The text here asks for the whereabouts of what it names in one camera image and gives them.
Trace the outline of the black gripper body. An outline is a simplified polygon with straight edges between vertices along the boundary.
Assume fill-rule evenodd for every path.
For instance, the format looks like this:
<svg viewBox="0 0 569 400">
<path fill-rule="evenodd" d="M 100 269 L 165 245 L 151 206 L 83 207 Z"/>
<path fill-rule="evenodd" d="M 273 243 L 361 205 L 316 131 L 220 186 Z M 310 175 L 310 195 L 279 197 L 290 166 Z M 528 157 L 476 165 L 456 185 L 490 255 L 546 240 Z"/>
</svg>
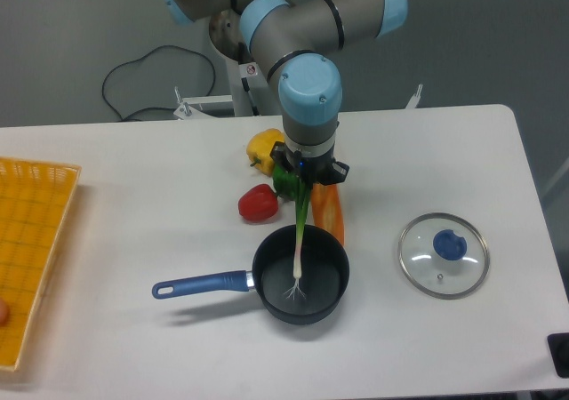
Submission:
<svg viewBox="0 0 569 400">
<path fill-rule="evenodd" d="M 300 177 L 307 184 L 334 185 L 346 180 L 349 166 L 335 158 L 334 147 L 321 156 L 305 156 L 292 152 L 284 142 L 277 141 L 270 151 L 277 167 L 287 174 Z"/>
</svg>

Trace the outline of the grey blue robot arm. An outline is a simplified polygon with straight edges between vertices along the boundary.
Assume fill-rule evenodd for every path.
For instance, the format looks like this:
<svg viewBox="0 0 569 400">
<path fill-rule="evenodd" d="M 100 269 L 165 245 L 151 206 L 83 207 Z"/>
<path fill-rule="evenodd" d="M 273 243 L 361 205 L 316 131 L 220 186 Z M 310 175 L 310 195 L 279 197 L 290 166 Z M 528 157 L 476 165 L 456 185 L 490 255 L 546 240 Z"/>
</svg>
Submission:
<svg viewBox="0 0 569 400">
<path fill-rule="evenodd" d="M 309 184 L 342 183 L 349 166 L 333 154 L 342 102 L 341 76 L 329 52 L 400 28 L 408 0 L 164 0 L 176 20 L 224 11 L 239 18 L 244 46 L 282 111 L 277 165 Z"/>
</svg>

